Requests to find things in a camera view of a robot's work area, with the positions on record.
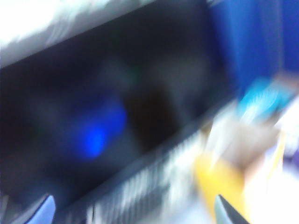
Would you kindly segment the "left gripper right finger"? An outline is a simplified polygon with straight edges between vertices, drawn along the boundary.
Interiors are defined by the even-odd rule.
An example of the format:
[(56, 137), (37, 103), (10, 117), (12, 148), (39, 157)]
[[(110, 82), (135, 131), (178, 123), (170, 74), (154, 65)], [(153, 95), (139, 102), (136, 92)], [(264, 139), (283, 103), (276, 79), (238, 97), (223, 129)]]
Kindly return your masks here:
[(222, 195), (216, 196), (214, 211), (217, 224), (249, 224)]

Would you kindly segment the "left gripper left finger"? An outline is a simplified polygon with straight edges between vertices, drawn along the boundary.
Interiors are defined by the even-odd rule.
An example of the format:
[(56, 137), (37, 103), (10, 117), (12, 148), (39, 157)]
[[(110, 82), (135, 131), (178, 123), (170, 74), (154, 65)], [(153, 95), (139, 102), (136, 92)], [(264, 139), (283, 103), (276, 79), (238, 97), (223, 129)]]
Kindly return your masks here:
[(55, 199), (52, 195), (45, 195), (24, 213), (23, 224), (51, 224), (56, 211)]

